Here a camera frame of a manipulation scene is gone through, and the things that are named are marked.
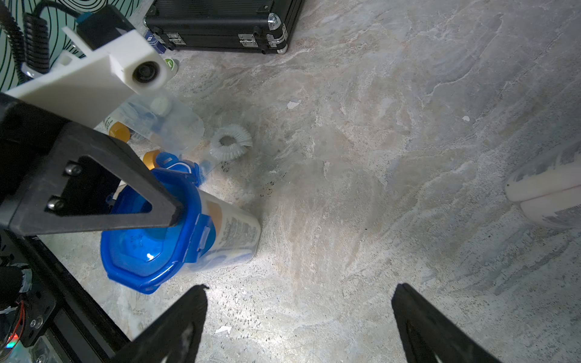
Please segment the small blue box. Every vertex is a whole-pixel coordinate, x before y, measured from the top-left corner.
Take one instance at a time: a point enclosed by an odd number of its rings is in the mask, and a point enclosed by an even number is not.
[[[166,46],[163,45],[159,40],[157,40],[157,38],[153,35],[153,33],[150,30],[148,30],[147,33],[145,33],[145,39],[147,40],[148,43],[151,44],[152,47],[155,48],[155,50],[159,54],[164,54],[166,52]]]

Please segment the clear plastic container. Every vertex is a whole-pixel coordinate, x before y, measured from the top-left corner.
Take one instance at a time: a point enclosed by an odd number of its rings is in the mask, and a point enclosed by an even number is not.
[[[134,95],[110,116],[178,156],[204,136],[202,119],[165,89]]]

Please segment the orange cap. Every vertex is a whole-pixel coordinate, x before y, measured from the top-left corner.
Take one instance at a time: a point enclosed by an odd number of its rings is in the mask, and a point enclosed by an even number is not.
[[[144,155],[144,164],[147,166],[148,169],[159,168],[159,165],[155,162],[155,158],[159,153],[162,152],[161,150],[151,150],[145,153]]]
[[[131,132],[127,126],[117,122],[114,123],[109,129],[109,136],[119,139],[123,142],[128,142],[131,138]]]

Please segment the black coiled cable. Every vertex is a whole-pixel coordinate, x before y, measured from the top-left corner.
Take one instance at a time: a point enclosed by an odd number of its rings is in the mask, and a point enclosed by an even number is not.
[[[39,73],[46,74],[51,69],[51,55],[48,47],[48,23],[32,14],[24,15],[24,49],[26,65]]]
[[[48,23],[40,18],[44,8],[51,7],[61,10],[73,17],[80,14],[68,8],[66,5],[42,0],[32,14],[24,15],[24,48],[26,50],[26,65],[39,73],[46,74],[51,68],[51,55],[49,52]]]
[[[16,75],[18,76],[18,84],[22,84],[29,79],[20,69],[22,67],[22,63],[25,61],[24,39],[22,32],[20,31],[20,27],[12,17],[12,14],[10,14],[10,10],[8,10],[4,4],[4,1],[0,1],[0,24],[6,31],[8,40],[10,41],[12,58],[14,59]]]

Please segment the green label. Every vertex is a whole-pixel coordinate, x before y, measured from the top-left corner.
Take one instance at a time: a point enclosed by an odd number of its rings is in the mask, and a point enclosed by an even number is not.
[[[167,65],[170,66],[170,69],[173,70],[173,68],[175,67],[174,60],[172,58],[167,58],[167,59],[165,59],[165,61],[166,61]]]

